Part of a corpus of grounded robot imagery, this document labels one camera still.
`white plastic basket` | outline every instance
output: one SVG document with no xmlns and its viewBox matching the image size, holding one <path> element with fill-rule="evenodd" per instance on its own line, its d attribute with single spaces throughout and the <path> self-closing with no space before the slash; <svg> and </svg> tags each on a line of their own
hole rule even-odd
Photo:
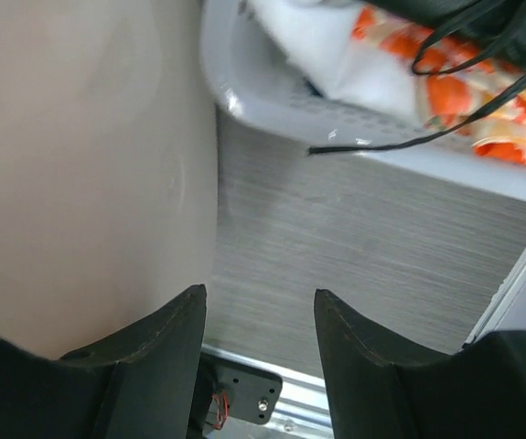
<svg viewBox="0 0 526 439">
<path fill-rule="evenodd" d="M 313 96 L 263 33 L 244 0 L 205 2 L 201 57 L 206 81 L 220 106 L 254 128 L 309 145 L 398 143 L 424 132 L 375 112 Z M 526 200 L 524 166 L 476 157 L 459 136 L 402 151 L 361 155 Z"/>
</svg>

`white container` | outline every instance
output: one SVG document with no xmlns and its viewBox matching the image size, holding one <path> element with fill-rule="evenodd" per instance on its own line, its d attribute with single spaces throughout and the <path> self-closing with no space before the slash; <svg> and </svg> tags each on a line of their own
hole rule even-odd
<svg viewBox="0 0 526 439">
<path fill-rule="evenodd" d="M 287 66 L 283 54 L 258 26 L 244 0 L 205 2 L 201 57 L 220 106 L 252 127 L 308 145 L 399 143 L 424 133 L 388 116 L 312 96 L 301 75 Z M 476 157 L 468 141 L 459 136 L 402 151 L 361 155 L 526 200 L 524 166 Z M 349 159 L 358 158 L 350 155 Z"/>
<path fill-rule="evenodd" d="M 0 0 L 0 336 L 57 357 L 213 263 L 200 6 Z"/>
</svg>

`white fabric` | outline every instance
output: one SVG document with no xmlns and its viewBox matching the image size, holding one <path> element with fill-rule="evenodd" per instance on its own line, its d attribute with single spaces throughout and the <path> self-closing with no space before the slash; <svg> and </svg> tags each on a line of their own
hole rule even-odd
<svg viewBox="0 0 526 439">
<path fill-rule="evenodd" d="M 414 76 L 393 55 L 351 39 L 362 2 L 250 0 L 289 62 L 330 100 L 417 123 Z"/>
</svg>

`orange patterned fabric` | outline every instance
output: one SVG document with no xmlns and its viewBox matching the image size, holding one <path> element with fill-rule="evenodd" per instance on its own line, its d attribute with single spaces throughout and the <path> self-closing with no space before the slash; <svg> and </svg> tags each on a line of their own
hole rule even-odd
<svg viewBox="0 0 526 439">
<path fill-rule="evenodd" d="M 431 32 L 367 5 L 360 12 L 352 38 L 393 54 L 408 67 Z M 478 53 L 472 44 L 447 37 L 425 52 L 419 69 L 448 69 Z M 415 76 L 420 119 L 424 126 L 436 130 L 451 127 L 520 76 L 517 68 L 494 59 L 451 75 Z M 477 155 L 526 165 L 526 91 L 461 134 L 472 137 Z"/>
</svg>

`screw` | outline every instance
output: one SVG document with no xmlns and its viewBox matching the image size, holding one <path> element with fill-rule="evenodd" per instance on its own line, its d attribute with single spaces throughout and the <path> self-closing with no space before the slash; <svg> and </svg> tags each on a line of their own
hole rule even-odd
<svg viewBox="0 0 526 439">
<path fill-rule="evenodd" d="M 269 409 L 269 402 L 267 400 L 259 401 L 259 410 L 261 412 L 266 412 Z"/>
</svg>

